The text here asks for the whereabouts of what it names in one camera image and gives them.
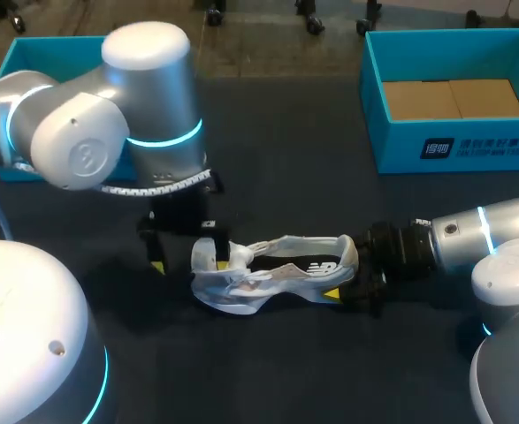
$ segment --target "shoe insole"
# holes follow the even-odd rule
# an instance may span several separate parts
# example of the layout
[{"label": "shoe insole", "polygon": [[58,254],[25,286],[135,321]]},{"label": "shoe insole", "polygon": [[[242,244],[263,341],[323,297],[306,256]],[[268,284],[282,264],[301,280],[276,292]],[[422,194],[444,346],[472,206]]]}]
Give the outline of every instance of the shoe insole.
[{"label": "shoe insole", "polygon": [[298,269],[311,274],[321,276],[328,274],[338,267],[339,256],[331,254],[312,254],[308,256],[257,256],[250,264],[251,272],[260,270],[276,269],[288,263],[293,263]]}]

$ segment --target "brown cardboard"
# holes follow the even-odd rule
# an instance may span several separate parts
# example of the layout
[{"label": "brown cardboard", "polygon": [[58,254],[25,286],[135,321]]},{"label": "brown cardboard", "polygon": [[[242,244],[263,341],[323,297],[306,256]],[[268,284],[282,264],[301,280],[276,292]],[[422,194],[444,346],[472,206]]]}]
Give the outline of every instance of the brown cardboard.
[{"label": "brown cardboard", "polygon": [[463,118],[519,117],[519,102],[508,79],[450,81]]},{"label": "brown cardboard", "polygon": [[385,82],[383,86],[395,121],[462,117],[448,81]]},{"label": "brown cardboard", "polygon": [[384,82],[395,121],[519,117],[519,101],[508,79]]}]

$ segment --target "glowing blue light ring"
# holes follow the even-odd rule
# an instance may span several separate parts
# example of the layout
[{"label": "glowing blue light ring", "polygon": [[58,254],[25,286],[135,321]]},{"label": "glowing blue light ring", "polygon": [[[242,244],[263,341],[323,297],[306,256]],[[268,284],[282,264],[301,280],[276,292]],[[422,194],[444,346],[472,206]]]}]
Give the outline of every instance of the glowing blue light ring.
[{"label": "glowing blue light ring", "polygon": [[140,141],[136,139],[127,138],[127,141],[134,144],[135,146],[141,146],[142,148],[168,148],[175,144],[180,144],[183,141],[192,139],[202,128],[202,120],[195,126],[194,130],[178,137],[177,139],[167,141]]},{"label": "glowing blue light ring", "polygon": [[495,249],[492,246],[491,239],[491,230],[489,228],[489,223],[487,222],[487,218],[485,217],[485,209],[483,207],[478,207],[477,212],[479,212],[479,220],[481,221],[481,232],[485,235],[485,240],[487,241],[487,247],[489,248],[489,253],[494,254]]},{"label": "glowing blue light ring", "polygon": [[110,367],[110,363],[108,361],[108,351],[106,350],[105,347],[103,348],[103,353],[106,358],[106,370],[103,373],[102,388],[100,389],[100,394],[98,394],[98,399],[96,400],[94,407],[92,408],[92,411],[90,411],[90,413],[88,414],[86,419],[84,421],[82,421],[82,424],[88,424],[90,422],[90,420],[92,420],[92,417],[94,417],[94,414],[95,414],[96,410],[98,409],[98,406],[100,406],[100,402],[102,402],[103,393],[106,390],[106,383],[108,382],[108,369]]},{"label": "glowing blue light ring", "polygon": [[487,327],[485,326],[485,324],[483,324],[483,331],[485,332],[485,334],[486,334],[487,336],[490,336],[490,335],[492,334],[491,331],[489,331],[489,330],[487,329]]},{"label": "glowing blue light ring", "polygon": [[51,88],[51,87],[53,87],[53,86],[44,85],[44,86],[39,86],[39,87],[33,87],[29,91],[27,91],[23,95],[21,95],[18,100],[16,100],[15,102],[13,102],[11,104],[10,111],[8,112],[8,117],[5,119],[5,134],[7,136],[8,143],[10,143],[10,146],[14,152],[17,152],[17,150],[13,146],[13,143],[11,142],[11,135],[10,135],[11,119],[13,118],[13,114],[15,113],[16,109],[20,106],[20,104],[24,100],[26,100],[28,97],[34,95],[35,93],[40,92],[41,90],[44,90],[45,88]]}]

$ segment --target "cardboard box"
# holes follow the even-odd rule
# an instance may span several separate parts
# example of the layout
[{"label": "cardboard box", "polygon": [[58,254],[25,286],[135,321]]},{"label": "cardboard box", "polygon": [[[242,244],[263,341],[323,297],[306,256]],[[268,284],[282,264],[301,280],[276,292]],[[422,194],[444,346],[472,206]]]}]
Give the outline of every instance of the cardboard box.
[{"label": "cardboard box", "polygon": [[508,79],[450,81],[462,118],[519,117],[519,101]]},{"label": "cardboard box", "polygon": [[369,32],[360,96],[380,173],[519,170],[519,29]]},{"label": "cardboard box", "polygon": [[519,117],[519,102],[508,79],[384,82],[393,121]]},{"label": "cardboard box", "polygon": [[448,81],[384,82],[383,87],[394,121],[462,117]]},{"label": "cardboard box", "polygon": [[[56,81],[72,80],[102,63],[104,37],[16,38],[0,67],[0,78],[16,71],[38,71]],[[3,181],[35,181],[40,177],[20,170],[0,169]],[[135,180],[131,157],[124,148],[118,166],[108,178]]]}]

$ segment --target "new balance logo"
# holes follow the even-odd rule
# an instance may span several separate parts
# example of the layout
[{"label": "new balance logo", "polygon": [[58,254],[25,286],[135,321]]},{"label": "new balance logo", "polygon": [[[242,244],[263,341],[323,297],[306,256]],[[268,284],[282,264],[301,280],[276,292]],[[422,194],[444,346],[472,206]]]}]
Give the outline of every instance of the new balance logo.
[{"label": "new balance logo", "polygon": [[326,274],[330,274],[337,267],[338,264],[336,262],[322,262],[320,264],[317,262],[312,262],[306,272],[312,276],[324,276]]}]

